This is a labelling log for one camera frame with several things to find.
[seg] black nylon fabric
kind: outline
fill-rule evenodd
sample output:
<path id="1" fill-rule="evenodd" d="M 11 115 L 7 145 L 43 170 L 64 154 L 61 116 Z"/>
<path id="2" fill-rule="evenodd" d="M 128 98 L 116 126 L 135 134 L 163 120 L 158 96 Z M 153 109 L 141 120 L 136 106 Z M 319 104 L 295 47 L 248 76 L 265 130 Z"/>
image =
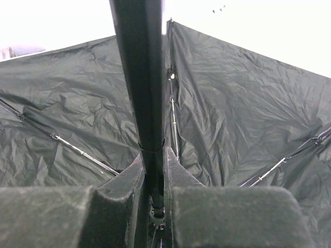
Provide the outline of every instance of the black nylon fabric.
<path id="1" fill-rule="evenodd" d="M 169 41 L 180 162 L 203 184 L 238 185 L 330 127 L 331 79 L 177 23 Z M 165 90 L 168 99 L 170 81 Z M 116 169 L 138 155 L 115 37 L 1 62 L 0 98 Z M 174 147 L 170 107 L 167 100 L 165 136 Z M 96 185 L 112 177 L 3 108 L 0 121 L 0 186 Z M 292 192 L 318 247 L 331 247 L 329 143 L 261 183 Z"/>
<path id="2" fill-rule="evenodd" d="M 238 185 L 331 123 L 331 79 L 173 24 L 180 161 L 205 185 Z M 331 247 L 329 140 L 261 185 L 296 197 L 318 247 Z"/>
<path id="3" fill-rule="evenodd" d="M 0 97 L 115 169 L 138 155 L 115 37 L 0 63 Z M 0 186 L 91 185 L 112 178 L 0 108 Z"/>

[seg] bright background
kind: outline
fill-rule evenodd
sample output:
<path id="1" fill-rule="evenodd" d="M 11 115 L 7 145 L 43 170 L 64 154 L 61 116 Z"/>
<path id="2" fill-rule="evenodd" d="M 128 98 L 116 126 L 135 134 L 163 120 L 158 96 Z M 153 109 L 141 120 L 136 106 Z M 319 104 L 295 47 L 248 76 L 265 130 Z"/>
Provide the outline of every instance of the bright background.
<path id="1" fill-rule="evenodd" d="M 53 50 L 115 34 L 108 0 L 0 0 L 0 8 L 0 48 Z M 165 0 L 164 17 L 331 78 L 331 1 Z"/>

